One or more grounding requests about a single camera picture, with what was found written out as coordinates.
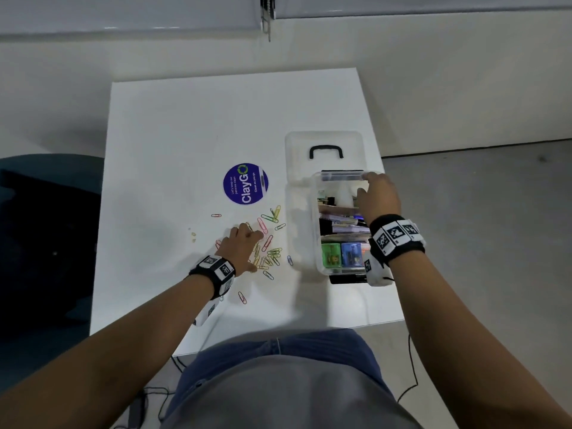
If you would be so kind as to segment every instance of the pink paper clip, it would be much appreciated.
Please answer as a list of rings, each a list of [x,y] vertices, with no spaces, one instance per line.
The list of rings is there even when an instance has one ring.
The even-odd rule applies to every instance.
[[[266,242],[264,243],[264,245],[262,245],[262,251],[265,252],[266,249],[268,248],[268,246],[270,245],[270,243],[272,242],[272,235],[270,235],[268,237],[268,239],[266,240]]]
[[[262,218],[258,217],[258,224],[260,226],[260,228],[262,229],[262,232],[264,232],[264,234],[268,233],[268,229],[266,228],[266,224],[264,224]]]

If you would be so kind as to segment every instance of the black handle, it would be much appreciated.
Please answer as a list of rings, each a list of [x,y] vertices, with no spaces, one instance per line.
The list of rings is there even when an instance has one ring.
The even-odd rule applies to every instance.
[[[335,149],[340,154],[340,159],[344,157],[340,146],[332,146],[331,144],[320,144],[319,146],[313,146],[310,148],[310,159],[314,159],[314,151],[318,149]]]

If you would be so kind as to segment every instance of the blue jeans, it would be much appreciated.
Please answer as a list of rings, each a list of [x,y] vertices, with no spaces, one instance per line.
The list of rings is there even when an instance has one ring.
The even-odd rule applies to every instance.
[[[353,329],[331,329],[268,341],[229,343],[199,352],[182,373],[165,418],[205,382],[240,363],[265,355],[292,355],[346,364],[368,375],[392,396],[366,342]]]

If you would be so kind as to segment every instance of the round purple sticker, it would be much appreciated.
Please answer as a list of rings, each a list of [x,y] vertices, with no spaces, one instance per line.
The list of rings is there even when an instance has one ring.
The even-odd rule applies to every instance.
[[[268,176],[262,167],[245,162],[235,165],[224,177],[226,196],[239,205],[251,205],[266,195]]]

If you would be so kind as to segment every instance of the white table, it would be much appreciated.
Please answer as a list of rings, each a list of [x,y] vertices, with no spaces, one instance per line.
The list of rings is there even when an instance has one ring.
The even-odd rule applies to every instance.
[[[287,205],[284,144],[292,131],[357,131],[367,169],[383,171],[355,69],[114,83],[90,333],[180,281],[233,225],[255,225],[276,205],[287,226],[272,246],[301,259],[292,241],[307,237],[310,216]],[[223,190],[227,170],[242,162],[260,165],[269,180],[267,195],[247,206]],[[260,271],[239,277],[176,354],[255,331],[403,319],[394,286],[332,285],[312,264],[291,267],[283,256],[274,281]]]

